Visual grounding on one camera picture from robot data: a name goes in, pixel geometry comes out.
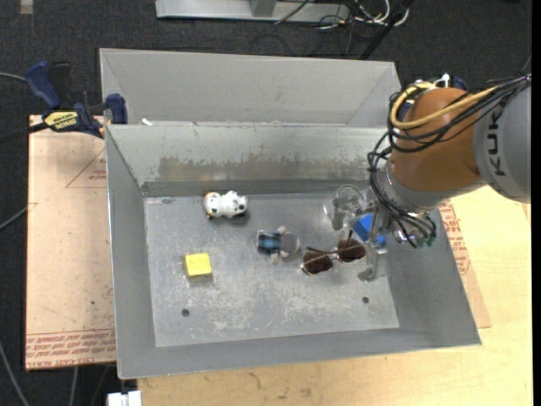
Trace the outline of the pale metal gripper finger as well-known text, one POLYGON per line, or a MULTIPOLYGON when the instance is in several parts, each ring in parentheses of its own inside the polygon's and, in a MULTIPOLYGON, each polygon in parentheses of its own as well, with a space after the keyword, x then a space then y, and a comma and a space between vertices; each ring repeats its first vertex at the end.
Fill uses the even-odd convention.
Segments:
POLYGON ((376 278, 385 275, 385 262, 387 257, 387 248, 368 248, 366 269, 358 274, 363 282, 372 282, 376 278))

